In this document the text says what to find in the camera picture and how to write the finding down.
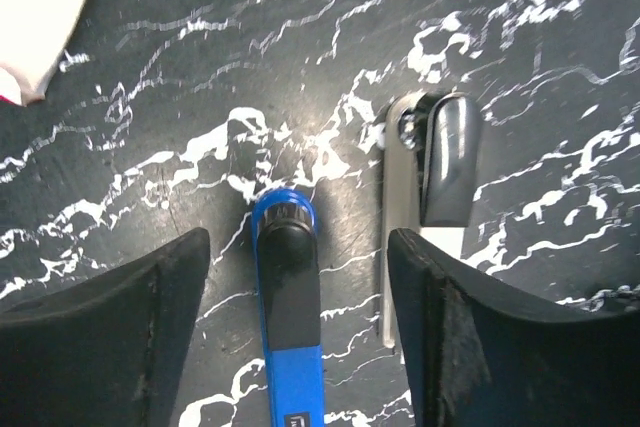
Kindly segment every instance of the marble surface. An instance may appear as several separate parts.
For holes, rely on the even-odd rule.
[[[0,307],[205,227],[172,422],[267,425],[247,219],[297,186],[320,215],[326,424],[412,425],[376,335],[385,109],[420,89],[478,99],[466,262],[596,309],[640,284],[639,16],[640,0],[89,0],[47,100],[0,107]]]

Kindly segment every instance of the blue rounded end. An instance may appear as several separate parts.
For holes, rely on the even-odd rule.
[[[258,223],[260,222],[265,210],[273,205],[282,203],[295,204],[309,212],[309,215],[311,216],[311,225],[313,226],[313,230],[316,230],[316,213],[306,195],[294,189],[272,190],[258,199],[255,207],[253,208],[253,212],[251,213],[251,233],[254,242],[258,232]]]

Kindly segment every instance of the label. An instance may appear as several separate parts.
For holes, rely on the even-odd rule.
[[[286,427],[311,427],[311,416],[309,412],[285,415],[284,425]]]

